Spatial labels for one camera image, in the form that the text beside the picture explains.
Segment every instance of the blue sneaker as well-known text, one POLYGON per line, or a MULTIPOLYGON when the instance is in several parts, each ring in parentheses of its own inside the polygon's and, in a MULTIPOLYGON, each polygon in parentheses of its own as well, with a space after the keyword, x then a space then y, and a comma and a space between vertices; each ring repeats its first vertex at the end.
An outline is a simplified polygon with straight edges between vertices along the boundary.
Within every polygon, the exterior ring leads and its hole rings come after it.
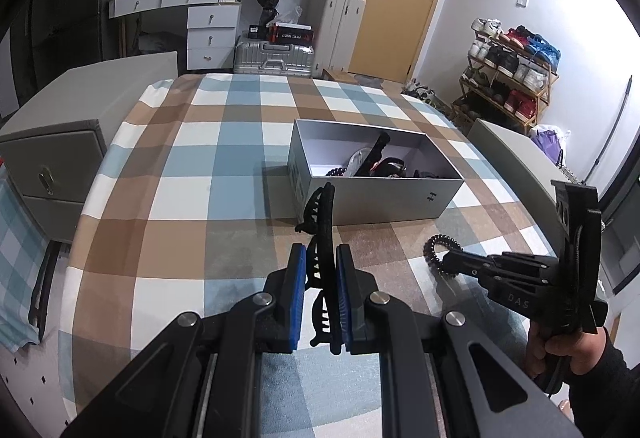
POLYGON ((529 45, 526 47, 527 52, 549 64, 553 72, 558 71, 561 56, 560 50, 553 47, 540 35, 529 37, 528 40, 529 45))

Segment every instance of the white suitcase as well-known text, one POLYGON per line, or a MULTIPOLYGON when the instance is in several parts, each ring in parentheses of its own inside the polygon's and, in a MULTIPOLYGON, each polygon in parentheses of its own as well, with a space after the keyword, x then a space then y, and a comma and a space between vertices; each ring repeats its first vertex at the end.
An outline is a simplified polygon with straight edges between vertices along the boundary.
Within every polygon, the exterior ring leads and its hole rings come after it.
POLYGON ((349 71, 365 4, 366 0, 310 0, 305 23, 314 29, 313 78, 323 69, 349 71))

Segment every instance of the purple bag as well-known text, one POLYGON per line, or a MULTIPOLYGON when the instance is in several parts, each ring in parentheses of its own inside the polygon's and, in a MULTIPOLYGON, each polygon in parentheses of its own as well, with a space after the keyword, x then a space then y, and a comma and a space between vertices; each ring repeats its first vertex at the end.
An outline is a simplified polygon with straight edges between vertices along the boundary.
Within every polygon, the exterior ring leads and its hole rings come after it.
POLYGON ((538 132, 531 137, 534 144, 540 147, 540 150, 554 163, 558 165, 560 159, 560 141, 558 135, 554 131, 538 132))

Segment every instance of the black wardrobe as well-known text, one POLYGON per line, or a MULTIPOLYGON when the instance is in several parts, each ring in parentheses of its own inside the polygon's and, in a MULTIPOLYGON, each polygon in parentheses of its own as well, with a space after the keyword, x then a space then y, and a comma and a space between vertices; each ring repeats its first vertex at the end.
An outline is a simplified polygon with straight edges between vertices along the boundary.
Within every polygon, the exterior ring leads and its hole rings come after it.
POLYGON ((10 29, 20 106, 67 69, 118 58, 107 0, 28 0, 10 29))

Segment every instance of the blue gripper pad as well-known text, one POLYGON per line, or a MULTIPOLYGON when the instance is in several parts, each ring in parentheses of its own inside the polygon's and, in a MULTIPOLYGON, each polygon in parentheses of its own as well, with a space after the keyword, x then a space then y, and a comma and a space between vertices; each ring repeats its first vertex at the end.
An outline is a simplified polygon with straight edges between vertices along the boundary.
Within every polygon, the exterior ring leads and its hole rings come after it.
POLYGON ((335 263, 337 265, 336 277, 338 280, 338 308, 340 310, 340 329, 342 331, 342 342, 344 348, 351 351, 351 306, 347 295, 347 284, 344 277, 344 266, 342 259, 336 253, 335 263))
POLYGON ((306 248, 300 245, 300 254, 296 264, 296 281, 289 312, 289 345, 291 350, 298 348, 300 329, 302 328, 302 305, 305 300, 306 248))

